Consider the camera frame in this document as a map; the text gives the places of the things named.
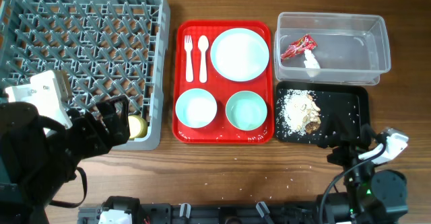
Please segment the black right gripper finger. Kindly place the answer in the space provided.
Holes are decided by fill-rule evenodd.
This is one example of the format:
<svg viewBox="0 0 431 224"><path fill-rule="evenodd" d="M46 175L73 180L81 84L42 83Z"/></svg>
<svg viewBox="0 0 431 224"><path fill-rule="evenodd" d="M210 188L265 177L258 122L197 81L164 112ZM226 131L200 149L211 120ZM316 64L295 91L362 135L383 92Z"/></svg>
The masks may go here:
<svg viewBox="0 0 431 224"><path fill-rule="evenodd" d="M376 132L369 124L363 124L360 129L360 148L367 149L372 143L372 140L377 137Z"/></svg>
<svg viewBox="0 0 431 224"><path fill-rule="evenodd" d="M323 149L328 147L334 148L342 145L342 141L347 136L347 130L344 127L340 117L336 114L330 114L326 123L323 125L323 133L319 138L317 146Z"/></svg>

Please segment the yellow cup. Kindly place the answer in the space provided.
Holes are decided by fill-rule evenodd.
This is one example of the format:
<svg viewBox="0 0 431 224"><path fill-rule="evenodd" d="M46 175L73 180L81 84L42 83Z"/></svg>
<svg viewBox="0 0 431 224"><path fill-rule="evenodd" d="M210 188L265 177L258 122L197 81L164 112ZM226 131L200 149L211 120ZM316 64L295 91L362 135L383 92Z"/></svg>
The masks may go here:
<svg viewBox="0 0 431 224"><path fill-rule="evenodd" d="M130 139L143 138L147 134L147 122L138 115L128 116Z"/></svg>

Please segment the food scraps pile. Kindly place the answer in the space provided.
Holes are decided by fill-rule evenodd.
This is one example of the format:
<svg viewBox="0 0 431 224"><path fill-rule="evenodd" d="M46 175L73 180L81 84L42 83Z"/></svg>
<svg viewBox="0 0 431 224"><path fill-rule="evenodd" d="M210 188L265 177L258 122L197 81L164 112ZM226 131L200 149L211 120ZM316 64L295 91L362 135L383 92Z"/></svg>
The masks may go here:
<svg viewBox="0 0 431 224"><path fill-rule="evenodd" d="M321 109L316 104L316 93L310 90L281 90L281 104L276 114L276 123L280 123L286 135L310 135L321 127Z"/></svg>

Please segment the white napkin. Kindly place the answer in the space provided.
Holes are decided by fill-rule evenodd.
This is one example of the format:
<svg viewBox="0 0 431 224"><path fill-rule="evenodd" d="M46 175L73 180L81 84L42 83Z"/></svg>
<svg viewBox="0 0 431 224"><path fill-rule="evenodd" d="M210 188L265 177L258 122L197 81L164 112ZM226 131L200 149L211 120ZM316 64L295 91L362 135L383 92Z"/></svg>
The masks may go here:
<svg viewBox="0 0 431 224"><path fill-rule="evenodd" d="M313 55L311 50L306 49L304 51L304 56L305 56L304 65L306 68L320 69L319 62L315 59L315 56Z"/></svg>

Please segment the light blue bowl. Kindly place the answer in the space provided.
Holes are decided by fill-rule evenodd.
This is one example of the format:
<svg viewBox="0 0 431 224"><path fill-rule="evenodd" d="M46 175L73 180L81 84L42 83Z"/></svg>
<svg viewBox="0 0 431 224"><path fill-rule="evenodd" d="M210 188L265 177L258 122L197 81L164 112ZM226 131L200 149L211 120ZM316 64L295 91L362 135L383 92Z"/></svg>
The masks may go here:
<svg viewBox="0 0 431 224"><path fill-rule="evenodd" d="M175 114L189 128L203 128L216 117L218 105L208 91L201 88L188 89L177 99Z"/></svg>

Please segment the white plastic fork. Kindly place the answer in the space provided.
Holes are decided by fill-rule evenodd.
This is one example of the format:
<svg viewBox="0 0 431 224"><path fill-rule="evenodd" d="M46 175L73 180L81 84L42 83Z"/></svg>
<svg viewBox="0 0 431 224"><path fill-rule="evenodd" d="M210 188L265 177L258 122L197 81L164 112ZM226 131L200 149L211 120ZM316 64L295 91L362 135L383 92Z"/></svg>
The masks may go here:
<svg viewBox="0 0 431 224"><path fill-rule="evenodd" d="M186 51L186 81L192 82L193 76L193 63L191 51L193 49L193 41L191 36L185 36L185 51Z"/></svg>

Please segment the light green bowl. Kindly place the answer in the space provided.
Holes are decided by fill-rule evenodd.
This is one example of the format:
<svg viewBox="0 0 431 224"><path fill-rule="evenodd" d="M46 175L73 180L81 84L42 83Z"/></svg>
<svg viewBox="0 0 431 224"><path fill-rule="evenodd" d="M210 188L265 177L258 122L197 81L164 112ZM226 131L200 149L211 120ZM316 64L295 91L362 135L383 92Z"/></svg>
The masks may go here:
<svg viewBox="0 0 431 224"><path fill-rule="evenodd" d="M267 104L253 91L238 91L226 102L226 118L229 123L244 131L258 129L267 118Z"/></svg>

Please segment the red sauce packet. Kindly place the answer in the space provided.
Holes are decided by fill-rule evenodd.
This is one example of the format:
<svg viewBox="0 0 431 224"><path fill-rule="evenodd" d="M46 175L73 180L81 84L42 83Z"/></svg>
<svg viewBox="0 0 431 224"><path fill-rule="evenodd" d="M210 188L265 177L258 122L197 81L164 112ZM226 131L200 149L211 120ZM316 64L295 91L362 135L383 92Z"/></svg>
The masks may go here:
<svg viewBox="0 0 431 224"><path fill-rule="evenodd" d="M305 50L314 50L317 46L316 41L309 34L305 34L287 47L285 52L281 54L281 60L290 59L304 53Z"/></svg>

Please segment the white plastic spoon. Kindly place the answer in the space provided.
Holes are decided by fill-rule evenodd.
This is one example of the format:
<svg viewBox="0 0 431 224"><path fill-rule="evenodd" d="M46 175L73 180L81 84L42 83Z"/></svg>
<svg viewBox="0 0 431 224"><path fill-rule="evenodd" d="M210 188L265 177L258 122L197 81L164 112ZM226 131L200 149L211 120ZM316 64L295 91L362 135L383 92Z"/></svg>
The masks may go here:
<svg viewBox="0 0 431 224"><path fill-rule="evenodd" d="M202 35L199 37L198 40L198 49L201 53L201 61L200 61L200 68L199 68L199 81L201 83L207 82L207 65L206 65L206 51L209 48L209 40L207 39L207 36Z"/></svg>

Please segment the light blue plate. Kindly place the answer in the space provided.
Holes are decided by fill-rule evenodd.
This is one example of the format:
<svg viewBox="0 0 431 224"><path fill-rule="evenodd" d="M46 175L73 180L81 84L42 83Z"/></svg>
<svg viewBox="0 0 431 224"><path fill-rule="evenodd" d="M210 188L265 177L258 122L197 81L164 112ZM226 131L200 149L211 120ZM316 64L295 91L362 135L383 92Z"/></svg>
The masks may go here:
<svg viewBox="0 0 431 224"><path fill-rule="evenodd" d="M232 28L213 41L214 69L230 81L245 82L260 76L269 63L269 47L262 36L246 28Z"/></svg>

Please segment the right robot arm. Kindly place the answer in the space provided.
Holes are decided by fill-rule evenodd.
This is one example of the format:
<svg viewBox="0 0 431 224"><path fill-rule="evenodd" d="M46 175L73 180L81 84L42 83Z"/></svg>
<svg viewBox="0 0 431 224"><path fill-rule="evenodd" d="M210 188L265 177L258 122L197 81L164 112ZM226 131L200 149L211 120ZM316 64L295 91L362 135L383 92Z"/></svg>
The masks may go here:
<svg viewBox="0 0 431 224"><path fill-rule="evenodd" d="M407 179L398 171L376 168L394 160L409 137L394 128L376 133L368 124L360 136L351 138L346 130L331 129L318 144L331 148L329 163L342 172L317 197L317 223L397 223L408 213Z"/></svg>

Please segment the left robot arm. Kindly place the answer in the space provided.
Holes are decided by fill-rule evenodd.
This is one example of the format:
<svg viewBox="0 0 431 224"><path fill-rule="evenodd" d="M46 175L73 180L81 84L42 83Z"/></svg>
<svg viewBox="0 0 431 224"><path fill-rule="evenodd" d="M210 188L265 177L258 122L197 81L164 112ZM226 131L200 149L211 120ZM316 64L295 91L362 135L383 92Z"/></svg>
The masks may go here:
<svg viewBox="0 0 431 224"><path fill-rule="evenodd" d="M128 101L119 96L97 103L102 115L69 113L70 128L41 116L35 105L1 105L1 222L46 223L48 205L75 208L55 194L65 183L86 173L83 159L104 155L129 138ZM336 192L314 202L255 206L192 207L183 203L141 204L139 199L111 196L80 223L342 223L351 208Z"/></svg>

